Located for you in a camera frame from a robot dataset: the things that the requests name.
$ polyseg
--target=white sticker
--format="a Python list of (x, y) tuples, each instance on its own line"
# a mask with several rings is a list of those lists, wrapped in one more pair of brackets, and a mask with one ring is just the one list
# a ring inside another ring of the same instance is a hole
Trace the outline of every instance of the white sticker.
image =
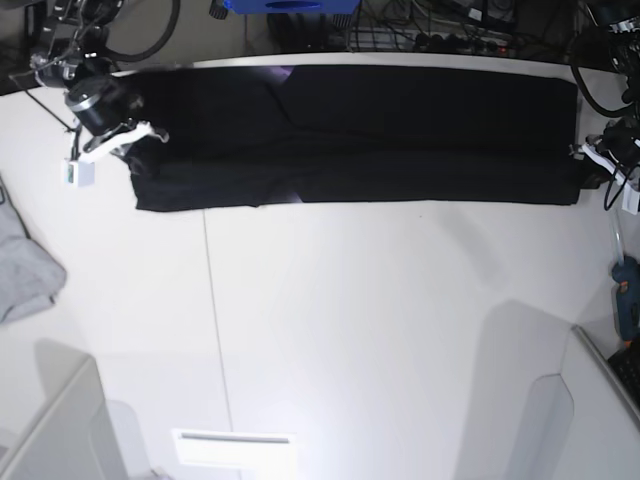
[(482, 12), (480, 10), (478, 10), (477, 8), (470, 8), (469, 9), (469, 18), (480, 22), (482, 21)]

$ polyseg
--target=folded black garment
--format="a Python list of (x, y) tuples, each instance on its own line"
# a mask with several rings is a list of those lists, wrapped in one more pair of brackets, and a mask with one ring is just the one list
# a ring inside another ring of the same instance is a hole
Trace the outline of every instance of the folded black garment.
[(138, 208), (467, 200), (571, 205), (577, 89), (387, 66), (189, 69), (125, 81), (167, 144), (126, 161)]

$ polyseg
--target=cable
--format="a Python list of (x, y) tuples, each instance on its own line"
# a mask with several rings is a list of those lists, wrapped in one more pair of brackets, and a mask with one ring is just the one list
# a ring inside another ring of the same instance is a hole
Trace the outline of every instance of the cable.
[(31, 100), (33, 100), (34, 102), (36, 102), (36, 103), (40, 106), (40, 108), (42, 108), (45, 112), (47, 112), (49, 115), (51, 115), (53, 118), (55, 118), (55, 119), (58, 121), (58, 123), (59, 123), (60, 125), (62, 125), (62, 126), (65, 128), (66, 133), (69, 133), (69, 132), (73, 132), (73, 131), (74, 131), (74, 129), (73, 129), (73, 128), (71, 128), (69, 125), (67, 125), (67, 124), (64, 122), (64, 120), (62, 120), (62, 119), (61, 119), (60, 117), (58, 117), (55, 113), (53, 113), (53, 112), (52, 112), (52, 111), (51, 111), (51, 110), (50, 110), (50, 109), (49, 109), (49, 108), (48, 108), (44, 103), (42, 103), (42, 102), (41, 102), (40, 100), (38, 100), (36, 97), (34, 97), (33, 95), (31, 95), (31, 92), (29, 92), (28, 90), (26, 90), (26, 89), (22, 88), (22, 86), (18, 83), (18, 81), (15, 79), (15, 77), (14, 77), (13, 75), (9, 75), (9, 78), (11, 79), (11, 81), (12, 81), (13, 83), (15, 83), (15, 84), (16, 84), (16, 87), (18, 87), (18, 89), (19, 89), (21, 92), (24, 92), (24, 93), (27, 95), (27, 97), (29, 97)]
[(635, 110), (633, 104), (627, 105), (627, 106), (622, 107), (622, 108), (618, 108), (617, 110), (608, 110), (608, 109), (604, 108), (603, 106), (601, 106), (591, 96), (591, 93), (589, 93), (589, 88), (587, 87), (587, 84), (584, 82), (584, 79), (582, 78), (582, 74), (580, 73), (580, 69), (578, 68), (577, 51), (578, 51), (578, 46), (580, 45), (580, 41), (582, 40), (582, 38), (584, 38), (584, 32), (580, 33), (575, 38), (575, 40), (573, 42), (573, 48), (571, 48), (571, 55), (570, 55), (569, 63), (570, 63), (570, 66), (571, 66), (571, 73), (573, 74), (573, 78), (575, 79), (576, 84), (578, 85), (578, 89), (580, 90), (580, 93), (582, 93), (582, 96), (584, 97), (584, 99), (591, 106), (591, 108), (593, 108), (597, 113), (599, 113), (603, 117), (619, 118), (619, 117), (623, 117), (623, 116), (625, 116), (627, 114), (633, 114), (633, 112)]
[(78, 17), (79, 17), (78, 18), (78, 22), (80, 24), (80, 28), (78, 28), (74, 32), (73, 37), (71, 37), (71, 40), (69, 42), (69, 46), (60, 55), (58, 55), (57, 57), (53, 58), (52, 60), (49, 60), (47, 63), (45, 63), (43, 65), (38, 65), (36, 67), (33, 67), (30, 70), (27, 70), (26, 72), (14, 73), (13, 75), (10, 75), (11, 80), (14, 83), (16, 82), (14, 77), (25, 77), (27, 75), (31, 75), (32, 73), (36, 73), (36, 72), (39, 72), (39, 71), (44, 70), (46, 68), (49, 68), (50, 66), (55, 65), (56, 63), (60, 62), (61, 60), (64, 60), (65, 58), (67, 58), (69, 55), (71, 55), (73, 53), (74, 49), (77, 48), (78, 42), (84, 38), (84, 36), (87, 34), (87, 32), (89, 32), (89, 30), (91, 30), (105, 16), (105, 14), (103, 13), (99, 17), (95, 18), (88, 25), (84, 26), (84, 19), (83, 19), (82, 14), (81, 14), (82, 8), (84, 8), (84, 3), (83, 3), (83, 7), (81, 7), (80, 12), (78, 13)]
[(618, 171), (620, 170), (618, 167), (619, 167), (619, 164), (616, 164), (616, 167), (613, 169), (613, 173), (611, 174), (611, 177), (609, 178), (609, 184), (607, 185), (607, 191), (604, 194), (604, 209), (607, 212), (609, 210), (611, 210), (611, 208), (615, 205), (616, 201), (618, 200), (618, 198), (620, 197), (620, 195), (624, 191), (624, 187), (627, 185), (627, 182), (629, 181), (629, 177), (631, 176), (633, 171), (636, 168), (640, 167), (640, 160), (637, 161), (633, 165), (633, 167), (631, 167), (631, 169), (629, 170), (629, 173), (627, 173), (625, 175), (625, 177), (624, 177), (624, 182), (622, 182), (622, 185), (620, 185), (620, 188), (618, 189), (618, 191), (614, 195), (613, 200), (611, 200), (611, 202), (608, 202), (609, 195), (611, 194), (611, 187), (613, 186), (613, 183), (615, 182), (615, 179), (616, 179), (616, 173), (618, 173)]
[(178, 18), (180, 17), (180, 0), (171, 0), (171, 16), (169, 17), (169, 23), (167, 24), (167, 28), (165, 29), (162, 36), (158, 39), (156, 43), (154, 43), (151, 47), (146, 49), (144, 52), (137, 54), (128, 54), (128, 53), (120, 53), (114, 52), (113, 50), (106, 48), (106, 55), (116, 62), (128, 62), (128, 63), (136, 63), (146, 60), (147, 58), (155, 55), (160, 51), (162, 47), (164, 47), (173, 32), (176, 29), (176, 25), (178, 24)]
[(425, 10), (420, 6), (418, 2), (416, 2), (416, 0), (411, 0), (411, 5), (415, 5), (415, 7), (418, 9), (418, 11), (422, 14), (424, 18), (427, 18), (427, 19), (431, 18), (431, 15), (425, 12)]
[(373, 13), (373, 9), (371, 8), (371, 4), (368, 0), (362, 0), (367, 4), (367, 9), (369, 11), (364, 11), (364, 13), (369, 17), (369, 28), (371, 29), (371, 40), (373, 41), (373, 51), (378, 51), (378, 42), (376, 40), (376, 27), (379, 25), (378, 17)]
[(82, 124), (78, 125), (73, 131), (73, 143), (71, 145), (71, 161), (76, 161), (80, 158), (80, 134), (82, 133)]
[(422, 27), (420, 26), (420, 24), (418, 23), (418, 20), (416, 20), (414, 14), (413, 14), (413, 7), (416, 7), (418, 9), (418, 11), (420, 13), (422, 13), (422, 15), (429, 19), (430, 16), (428, 14), (426, 14), (426, 12), (424, 10), (422, 10), (422, 8), (420, 7), (420, 5), (418, 5), (418, 3), (415, 0), (411, 0), (411, 3), (409, 3), (409, 17), (413, 20), (414, 25), (416, 26), (416, 28), (418, 30), (420, 30), (420, 33), (429, 37), (429, 35), (426, 34), (426, 32), (422, 29)]
[(558, 15), (560, 14), (560, 11), (562, 10), (563, 5), (564, 4), (562, 2), (558, 2), (556, 4), (556, 8), (553, 10), (553, 13), (549, 16), (549, 19), (547, 20), (547, 24), (544, 26), (544, 29), (542, 30), (542, 36), (540, 37), (543, 40), (547, 38), (547, 33), (549, 32), (549, 29), (551, 28), (551, 26), (555, 23), (556, 18), (558, 17)]
[(362, 2), (364, 0), (360, 0), (360, 3), (358, 3), (358, 13), (356, 14), (356, 48), (358, 49), (358, 52), (360, 52), (360, 36), (358, 35), (358, 32), (360, 30), (360, 17), (362, 16)]

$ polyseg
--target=power strip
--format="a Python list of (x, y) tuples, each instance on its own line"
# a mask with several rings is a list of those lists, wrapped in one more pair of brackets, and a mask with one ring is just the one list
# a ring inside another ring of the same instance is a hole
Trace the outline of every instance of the power strip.
[(378, 52), (429, 52), (457, 53), (462, 55), (484, 55), (491, 57), (514, 57), (509, 48), (510, 36), (483, 32), (470, 37), (460, 29), (424, 29), (394, 27), (354, 28), (349, 36), (353, 51)]

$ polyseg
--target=black cable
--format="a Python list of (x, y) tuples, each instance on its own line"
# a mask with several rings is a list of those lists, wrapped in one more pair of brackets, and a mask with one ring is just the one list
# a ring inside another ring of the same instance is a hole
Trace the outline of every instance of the black cable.
[(16, 87), (18, 87), (18, 89), (20, 89), (21, 92), (24, 92), (27, 94), (27, 97), (29, 97), (31, 100), (33, 100), (34, 102), (36, 102), (38, 105), (40, 105), (40, 107), (47, 112), (49, 115), (51, 115), (53, 118), (55, 118), (58, 123), (60, 125), (62, 125), (66, 132), (73, 132), (73, 128), (71, 128), (69, 125), (67, 125), (64, 120), (62, 120), (60, 117), (58, 117), (55, 113), (53, 113), (44, 103), (42, 103), (40, 100), (38, 100), (36, 97), (34, 97), (33, 95), (31, 95), (31, 92), (29, 92), (28, 90), (22, 88), (22, 86), (18, 83), (18, 81), (15, 79), (15, 77), (13, 75), (9, 75), (9, 78), (11, 79), (11, 81), (13, 83), (16, 84)]
[(82, 132), (82, 125), (78, 125), (78, 128), (73, 132), (73, 145), (71, 146), (71, 161), (76, 161), (80, 158), (80, 133)]
[(633, 114), (633, 111), (635, 109), (633, 104), (627, 105), (622, 108), (618, 108), (617, 110), (609, 110), (604, 108), (602, 105), (600, 105), (591, 96), (591, 93), (589, 93), (589, 88), (587, 87), (587, 84), (584, 82), (584, 79), (582, 78), (582, 74), (580, 73), (580, 68), (578, 68), (577, 51), (578, 51), (578, 47), (580, 46), (580, 42), (582, 41), (583, 38), (584, 38), (584, 32), (580, 33), (575, 38), (573, 42), (573, 48), (571, 48), (571, 55), (569, 60), (569, 64), (571, 66), (571, 73), (573, 74), (573, 78), (575, 79), (576, 84), (578, 85), (578, 89), (580, 90), (580, 93), (582, 93), (582, 96), (587, 101), (587, 103), (591, 106), (591, 108), (593, 108), (597, 113), (599, 113), (603, 117), (620, 118), (628, 114)]
[(378, 42), (376, 40), (376, 31), (375, 29), (378, 27), (379, 23), (378, 23), (378, 17), (373, 13), (373, 12), (364, 12), (367, 17), (369, 17), (369, 28), (371, 29), (371, 40), (373, 42), (373, 51), (377, 52), (378, 51)]
[(567, 0), (567, 2), (569, 2), (570, 5), (573, 4), (571, 6), (575, 6), (576, 10), (582, 12), (585, 17), (591, 18), (591, 14), (582, 5), (580, 5), (580, 0)]
[(169, 17), (169, 23), (167, 24), (167, 28), (165, 29), (162, 36), (158, 39), (156, 43), (154, 43), (151, 47), (146, 49), (144, 52), (137, 54), (128, 54), (128, 53), (120, 53), (114, 52), (113, 50), (106, 48), (105, 53), (106, 56), (111, 58), (116, 62), (128, 62), (128, 63), (136, 63), (146, 60), (147, 58), (155, 55), (160, 51), (162, 47), (164, 47), (173, 32), (176, 29), (176, 25), (178, 24), (178, 18), (180, 17), (180, 0), (171, 0), (171, 16)]
[(627, 173), (625, 175), (625, 177), (624, 177), (624, 182), (622, 182), (622, 185), (620, 185), (620, 188), (618, 189), (618, 191), (614, 195), (613, 200), (611, 200), (611, 202), (608, 202), (609, 194), (611, 193), (611, 187), (613, 186), (613, 182), (615, 182), (615, 179), (616, 179), (616, 173), (618, 173), (618, 171), (620, 170), (618, 167), (619, 167), (619, 165), (616, 164), (616, 167), (613, 169), (613, 174), (611, 175), (611, 178), (609, 178), (609, 184), (607, 185), (607, 191), (604, 194), (604, 209), (607, 212), (609, 210), (611, 210), (611, 208), (615, 205), (616, 201), (618, 200), (618, 198), (620, 197), (620, 195), (624, 191), (624, 187), (627, 185), (627, 182), (629, 181), (629, 177), (631, 176), (633, 171), (636, 168), (640, 167), (640, 160), (637, 161), (633, 165), (633, 167), (631, 167), (631, 169), (629, 170), (629, 173)]
[[(395, 36), (400, 35), (401, 37), (406, 38), (407, 40), (411, 40), (412, 42), (415, 41), (415, 38), (407, 35), (406, 33), (403, 32), (399, 32), (398, 30), (396, 30), (395, 28), (393, 28), (389, 23), (387, 22), (382, 22), (382, 24), (387, 27), (389, 30), (391, 30), (393, 32), (393, 34)], [(396, 40), (396, 46), (398, 47), (398, 49), (400, 49), (400, 47), (398, 46), (398, 41)]]
[(356, 48), (358, 52), (360, 51), (360, 36), (358, 35), (358, 31), (360, 30), (360, 17), (362, 16), (362, 2), (364, 2), (364, 0), (360, 0), (360, 3), (358, 3), (358, 13), (356, 14)]
[(396, 50), (398, 52), (402, 52), (402, 49), (400, 48), (400, 44), (398, 43), (399, 32), (384, 20), (380, 21), (380, 25), (382, 25), (383, 27), (385, 27), (387, 30), (391, 32), (391, 34), (393, 35), (393, 42), (396, 44)]
[[(402, 15), (400, 13), (398, 13), (397, 11), (397, 6), (402, 4), (401, 0), (389, 0), (384, 7), (382, 7), (382, 11), (380, 12), (380, 14), (382, 15), (382, 18), (388, 23), (388, 24), (395, 24), (395, 25), (399, 25), (399, 26), (407, 26), (411, 23), (411, 20), (409, 19), (400, 19), (398, 17), (401, 17)], [(389, 17), (389, 15), (387, 15), (387, 10), (389, 9), (389, 7), (392, 6), (393, 7), (393, 13), (396, 15), (396, 17), (392, 18)]]
[(416, 28), (420, 31), (421, 34), (427, 35), (425, 33), (425, 31), (422, 29), (422, 27), (420, 26), (420, 24), (418, 23), (418, 20), (416, 19), (416, 17), (415, 17), (415, 14), (414, 14), (414, 11), (413, 11), (413, 2), (409, 3), (409, 18), (413, 21), (413, 24), (416, 26)]
[(543, 40), (546, 40), (547, 33), (549, 32), (549, 29), (551, 28), (551, 26), (555, 23), (556, 18), (558, 17), (558, 15), (560, 14), (560, 11), (562, 10), (563, 5), (564, 4), (562, 2), (557, 2), (556, 8), (553, 10), (551, 15), (549, 15), (549, 19), (547, 20), (547, 23), (544, 26), (544, 29), (542, 30), (542, 36), (540, 37)]

